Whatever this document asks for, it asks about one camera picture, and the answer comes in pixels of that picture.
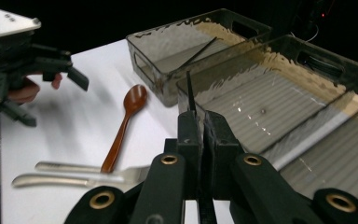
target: small object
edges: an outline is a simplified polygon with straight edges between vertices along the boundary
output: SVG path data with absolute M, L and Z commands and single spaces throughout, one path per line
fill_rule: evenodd
M 113 178 L 109 180 L 91 179 L 91 178 L 64 176 L 64 175 L 24 174 L 24 175 L 18 175 L 16 178 L 14 178 L 12 182 L 12 186 L 14 188 L 37 186 L 37 185 L 65 185 L 65 186 L 79 186 L 79 187 L 86 187 L 86 188 L 96 188 L 99 186 L 112 186 L 125 192 L 129 189 L 132 189 L 134 186 L 140 184 L 141 182 L 143 182 L 146 179 L 148 172 L 149 172 L 149 166 L 131 167 L 123 171 L 113 172 L 113 175 L 115 176 L 113 176 Z
M 142 107 L 144 107 L 146 100 L 147 91 L 143 85 L 135 85 L 127 92 L 126 97 L 124 98 L 124 108 L 126 109 L 126 115 L 124 116 L 120 129 L 118 129 L 116 139 L 103 162 L 101 173 L 113 172 L 118 151 L 120 150 L 121 143 L 123 142 L 124 133 L 126 132 L 130 117 L 138 112 Z
M 24 174 L 18 175 L 12 181 L 11 185 L 14 188 L 39 186 L 39 185 L 64 185 L 64 186 L 78 186 L 93 189 L 100 186 L 111 186 L 122 190 L 123 192 L 132 189 L 137 184 L 141 183 L 126 183 L 116 180 L 99 180 L 85 177 L 74 177 L 64 175 L 41 175 L 41 174 Z
M 100 174 L 101 167 L 77 165 L 69 163 L 58 163 L 50 161 L 40 161 L 35 167 L 38 171 L 49 172 L 73 172 L 73 173 L 94 173 Z M 149 172 L 150 166 L 130 167 L 122 171 L 114 171 L 112 175 L 124 179 L 126 182 L 138 181 L 139 178 L 145 178 Z

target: white surface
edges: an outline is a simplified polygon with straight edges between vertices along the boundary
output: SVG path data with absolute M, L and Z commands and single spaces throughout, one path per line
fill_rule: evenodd
M 23 107 L 37 118 L 29 128 L 1 115 L 2 223 L 63 223 L 78 200 L 90 189 L 38 186 L 11 187 L 25 173 L 36 173 L 39 161 L 101 166 L 124 118 L 123 99 L 135 84 L 144 84 L 133 72 L 126 40 L 73 56 L 74 67 L 89 78 L 82 91 L 65 78 L 55 91 L 41 76 L 36 99 Z M 131 118 L 116 169 L 150 164 L 163 152 L 166 138 L 177 137 L 178 108 L 165 107 L 148 89 L 145 108 Z M 107 179 L 107 175 L 79 175 Z M 194 202 L 186 209 L 186 223 L 198 223 Z M 232 223 L 228 204 L 217 203 L 221 223 Z
M 31 31 L 41 26 L 34 20 L 0 9 L 0 36 Z

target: plastic bin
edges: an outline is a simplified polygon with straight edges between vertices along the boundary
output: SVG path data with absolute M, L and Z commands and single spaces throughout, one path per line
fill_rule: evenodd
M 265 155 L 301 125 L 309 126 L 293 138 L 324 130 L 326 120 L 306 121 L 326 108 L 332 108 L 328 118 L 344 122 L 347 118 L 337 115 L 346 95 L 358 93 L 358 63 L 286 35 L 193 73 L 191 79 L 200 121 L 205 110 L 225 116 L 246 151 Z M 182 113 L 188 108 L 186 80 L 177 87 Z
M 177 104 L 176 81 L 225 60 L 216 56 L 239 43 L 243 50 L 269 40 L 271 28 L 227 9 L 159 26 L 126 37 L 133 70 L 166 106 Z

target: spoon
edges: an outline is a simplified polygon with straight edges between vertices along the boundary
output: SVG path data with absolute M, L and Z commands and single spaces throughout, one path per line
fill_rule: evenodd
M 123 103 L 126 114 L 120 128 L 118 129 L 116 139 L 113 142 L 113 145 L 110 147 L 109 153 L 103 162 L 101 173 L 113 172 L 113 167 L 115 166 L 118 151 L 120 150 L 121 143 L 123 142 L 124 133 L 126 132 L 130 117 L 138 112 L 142 107 L 144 107 L 146 100 L 147 91 L 143 85 L 135 85 L 127 92 Z

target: robot mount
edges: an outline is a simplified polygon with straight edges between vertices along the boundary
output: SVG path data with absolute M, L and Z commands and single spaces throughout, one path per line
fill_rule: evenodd
M 69 51 L 32 43 L 40 27 L 39 19 L 0 10 L 0 112 L 31 127 L 36 126 L 35 118 L 7 99 L 9 90 L 22 87 L 25 76 L 40 71 L 44 81 L 52 81 L 55 74 L 67 73 L 84 91 L 89 86 L 88 78 L 73 67 Z

